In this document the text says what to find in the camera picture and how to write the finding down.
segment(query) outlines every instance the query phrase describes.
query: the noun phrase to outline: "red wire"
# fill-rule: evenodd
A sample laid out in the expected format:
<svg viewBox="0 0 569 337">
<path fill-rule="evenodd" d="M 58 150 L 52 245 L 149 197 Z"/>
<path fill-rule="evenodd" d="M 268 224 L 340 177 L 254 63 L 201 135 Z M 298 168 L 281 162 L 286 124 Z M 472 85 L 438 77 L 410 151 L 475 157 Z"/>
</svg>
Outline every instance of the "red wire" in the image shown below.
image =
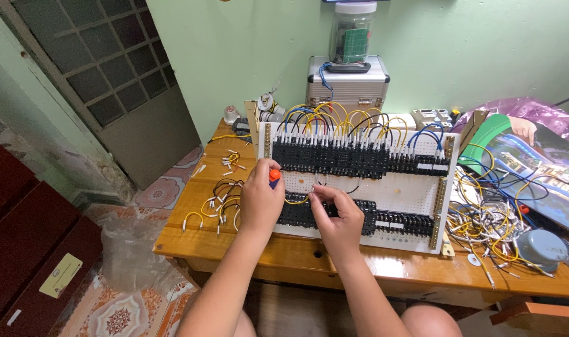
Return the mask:
<svg viewBox="0 0 569 337">
<path fill-rule="evenodd" d="M 313 122 L 314 120 L 319 120 L 320 122 L 324 123 L 324 134 L 326 134 L 326 122 L 325 122 L 322 118 L 319 118 L 319 117 L 316 117 L 316 118 L 314 118 L 314 119 L 308 121 L 307 124 L 305 124 L 305 127 L 303 127 L 303 131 L 301 131 L 301 133 L 304 133 L 304 132 L 305 132 L 305 128 L 307 127 L 307 125 L 308 125 L 309 123 Z"/>
</svg>

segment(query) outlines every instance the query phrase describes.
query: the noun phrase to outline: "plastic jar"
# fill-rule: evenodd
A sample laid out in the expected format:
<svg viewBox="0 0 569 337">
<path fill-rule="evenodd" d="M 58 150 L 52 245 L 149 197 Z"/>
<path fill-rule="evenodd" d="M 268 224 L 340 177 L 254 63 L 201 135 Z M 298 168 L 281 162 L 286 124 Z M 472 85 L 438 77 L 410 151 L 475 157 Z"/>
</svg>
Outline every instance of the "plastic jar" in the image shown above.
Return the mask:
<svg viewBox="0 0 569 337">
<path fill-rule="evenodd" d="M 336 3 L 330 40 L 331 62 L 365 62 L 375 12 L 375 1 Z"/>
</svg>

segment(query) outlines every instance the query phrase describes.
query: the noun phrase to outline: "wooden desk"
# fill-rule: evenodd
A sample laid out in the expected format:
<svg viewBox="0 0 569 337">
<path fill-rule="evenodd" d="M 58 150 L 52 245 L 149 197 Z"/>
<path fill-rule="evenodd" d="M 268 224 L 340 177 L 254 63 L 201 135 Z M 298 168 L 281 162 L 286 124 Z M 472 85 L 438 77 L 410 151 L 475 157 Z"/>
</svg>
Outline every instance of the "wooden desk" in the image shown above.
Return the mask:
<svg viewBox="0 0 569 337">
<path fill-rule="evenodd" d="M 232 131 L 221 121 L 214 135 L 224 134 L 232 134 Z M 204 218 L 204 226 L 199 229 L 199 218 L 190 217 L 186 231 L 182 232 L 186 214 L 199 211 L 204 201 L 212 196 L 217 180 L 227 171 L 221 164 L 222 157 L 229 154 L 226 149 L 238 151 L 241 154 L 239 163 L 247 168 L 227 177 L 246 180 L 249 170 L 256 163 L 253 147 L 245 146 L 245 142 L 234 138 L 209 143 L 154 248 L 156 254 L 169 257 L 171 263 L 194 284 L 203 283 L 203 274 L 199 272 L 215 270 L 236 236 L 232 226 L 233 208 L 227 210 L 228 225 L 220 226 L 220 235 L 216 234 L 217 218 Z M 512 293 L 569 297 L 569 267 L 564 264 L 555 272 L 555 279 L 514 267 L 512 272 L 521 276 L 518 280 L 496 271 L 490 259 L 486 259 L 485 264 L 497 286 L 497 290 L 492 290 L 482 268 L 469 264 L 468 252 L 458 245 L 454 245 L 454 249 L 457 256 L 446 258 L 361 246 L 367 264 L 384 293 L 389 296 L 478 309 L 506 299 Z M 253 277 L 343 289 L 341 279 L 320 240 L 285 234 L 272 235 Z"/>
</svg>

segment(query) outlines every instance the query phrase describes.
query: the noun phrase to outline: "door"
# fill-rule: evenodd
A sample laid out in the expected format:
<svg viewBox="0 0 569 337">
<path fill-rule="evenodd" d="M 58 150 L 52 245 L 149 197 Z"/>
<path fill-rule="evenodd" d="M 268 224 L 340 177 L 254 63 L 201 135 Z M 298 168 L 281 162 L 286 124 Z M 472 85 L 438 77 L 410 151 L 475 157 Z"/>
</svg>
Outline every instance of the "door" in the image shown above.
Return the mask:
<svg viewBox="0 0 569 337">
<path fill-rule="evenodd" d="M 0 9 L 137 187 L 199 145 L 145 0 L 0 0 Z"/>
</svg>

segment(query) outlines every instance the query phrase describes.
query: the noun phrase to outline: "magazine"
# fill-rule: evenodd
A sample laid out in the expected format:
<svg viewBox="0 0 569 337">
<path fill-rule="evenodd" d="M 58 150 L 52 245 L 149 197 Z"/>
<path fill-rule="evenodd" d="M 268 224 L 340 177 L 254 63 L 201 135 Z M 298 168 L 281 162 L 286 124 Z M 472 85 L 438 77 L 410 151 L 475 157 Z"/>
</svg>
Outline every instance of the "magazine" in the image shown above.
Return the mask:
<svg viewBox="0 0 569 337">
<path fill-rule="evenodd" d="M 569 229 L 569 142 L 543 125 L 499 114 L 489 117 L 471 142 L 490 150 L 495 168 L 543 185 L 546 189 L 530 183 L 519 193 L 520 203 Z M 476 146 L 468 146 L 458 163 L 480 174 L 486 172 L 470 158 L 491 166 L 489 154 Z M 502 172 L 496 174 L 499 178 L 504 176 Z M 524 185 L 523 180 L 512 174 L 502 178 L 500 183 L 503 192 L 512 197 Z"/>
</svg>

